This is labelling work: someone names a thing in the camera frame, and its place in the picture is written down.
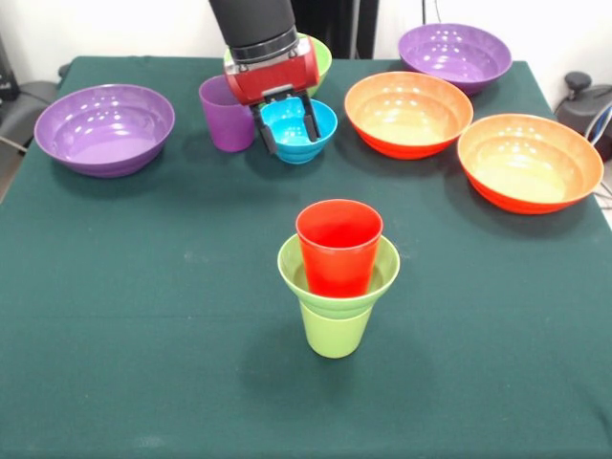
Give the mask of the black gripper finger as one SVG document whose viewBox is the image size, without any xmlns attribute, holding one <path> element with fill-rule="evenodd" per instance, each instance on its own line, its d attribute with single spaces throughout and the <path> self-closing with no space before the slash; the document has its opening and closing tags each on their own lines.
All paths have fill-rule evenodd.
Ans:
<svg viewBox="0 0 612 459">
<path fill-rule="evenodd" d="M 298 97 L 304 108 L 303 121 L 309 140 L 311 142 L 316 142 L 318 140 L 318 127 L 311 99 L 307 94 L 299 94 Z"/>
<path fill-rule="evenodd" d="M 270 127 L 263 121 L 261 111 L 258 104 L 250 106 L 251 114 L 254 120 L 254 124 L 259 131 L 260 137 L 265 144 L 270 154 L 277 152 L 276 142 L 273 138 L 273 133 Z"/>
</svg>

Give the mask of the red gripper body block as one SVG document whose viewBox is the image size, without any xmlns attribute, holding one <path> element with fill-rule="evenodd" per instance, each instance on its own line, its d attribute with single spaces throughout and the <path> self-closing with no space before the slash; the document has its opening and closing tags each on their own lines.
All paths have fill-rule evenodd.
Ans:
<svg viewBox="0 0 612 459">
<path fill-rule="evenodd" d="M 223 59 L 226 81 L 242 105 L 302 91 L 311 97 L 319 87 L 319 41 L 310 35 L 300 35 L 296 47 L 268 61 L 238 63 L 230 49 Z"/>
</svg>

